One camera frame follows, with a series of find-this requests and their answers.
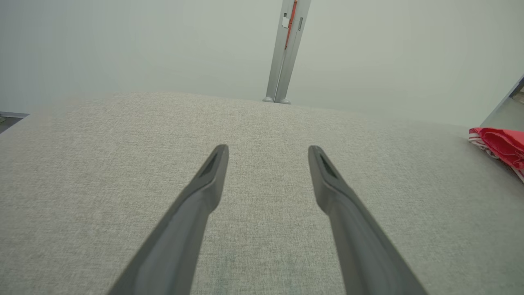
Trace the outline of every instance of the gray fabric surface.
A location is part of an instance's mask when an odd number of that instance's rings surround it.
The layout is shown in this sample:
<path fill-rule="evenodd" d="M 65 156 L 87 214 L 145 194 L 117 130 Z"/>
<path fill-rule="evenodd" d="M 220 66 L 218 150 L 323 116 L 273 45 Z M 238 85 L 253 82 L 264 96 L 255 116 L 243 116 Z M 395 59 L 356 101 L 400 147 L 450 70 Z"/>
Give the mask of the gray fabric surface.
<path fill-rule="evenodd" d="M 524 293 L 524 185 L 467 128 L 116 94 L 0 134 L 0 293 L 106 292 L 212 149 L 230 146 L 193 294 L 341 294 L 307 148 L 324 148 L 430 294 Z"/>

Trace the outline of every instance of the gray metal post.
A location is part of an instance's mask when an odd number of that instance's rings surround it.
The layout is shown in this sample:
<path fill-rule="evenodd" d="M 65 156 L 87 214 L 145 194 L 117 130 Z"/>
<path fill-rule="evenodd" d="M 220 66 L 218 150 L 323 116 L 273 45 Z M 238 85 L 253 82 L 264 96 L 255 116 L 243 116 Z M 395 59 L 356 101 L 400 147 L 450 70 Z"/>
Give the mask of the gray metal post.
<path fill-rule="evenodd" d="M 290 104 L 290 101 L 286 99 L 286 94 L 310 4 L 311 0 L 297 0 L 293 20 L 291 20 L 294 0 L 282 1 L 266 98 L 263 101 Z M 290 22 L 292 23 L 291 31 L 289 30 Z"/>

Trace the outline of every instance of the gray sofa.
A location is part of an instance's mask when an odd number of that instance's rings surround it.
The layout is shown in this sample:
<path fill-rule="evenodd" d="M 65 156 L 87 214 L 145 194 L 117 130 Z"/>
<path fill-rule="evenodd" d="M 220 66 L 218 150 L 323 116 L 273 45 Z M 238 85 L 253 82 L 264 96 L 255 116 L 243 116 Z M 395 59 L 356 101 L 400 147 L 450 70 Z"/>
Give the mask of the gray sofa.
<path fill-rule="evenodd" d="M 68 101 L 0 134 L 0 293 L 101 294 L 230 147 L 192 294 L 342 294 L 321 146 L 429 294 L 524 293 L 524 184 L 467 127 L 185 93 Z"/>

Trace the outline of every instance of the folded red towel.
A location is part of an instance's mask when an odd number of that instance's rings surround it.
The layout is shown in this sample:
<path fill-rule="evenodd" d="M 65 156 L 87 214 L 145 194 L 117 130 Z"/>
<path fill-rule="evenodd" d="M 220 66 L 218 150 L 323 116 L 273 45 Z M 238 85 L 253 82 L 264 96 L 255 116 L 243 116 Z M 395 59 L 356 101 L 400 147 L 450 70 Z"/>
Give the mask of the folded red towel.
<path fill-rule="evenodd" d="M 524 182 L 524 132 L 497 129 L 471 128 L 470 142 L 490 156 L 501 159 L 515 170 Z"/>

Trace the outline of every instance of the floor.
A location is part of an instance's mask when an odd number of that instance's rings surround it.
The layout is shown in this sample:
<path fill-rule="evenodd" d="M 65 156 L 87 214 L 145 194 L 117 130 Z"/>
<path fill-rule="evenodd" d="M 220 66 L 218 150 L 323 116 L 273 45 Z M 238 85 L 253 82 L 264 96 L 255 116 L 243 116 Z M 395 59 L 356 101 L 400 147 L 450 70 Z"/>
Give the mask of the floor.
<path fill-rule="evenodd" d="M 6 131 L 9 127 L 13 126 L 14 124 L 18 123 L 18 121 L 22 120 L 22 118 L 10 118 L 10 117 L 2 117 L 5 119 L 5 121 L 0 122 L 0 133 Z"/>

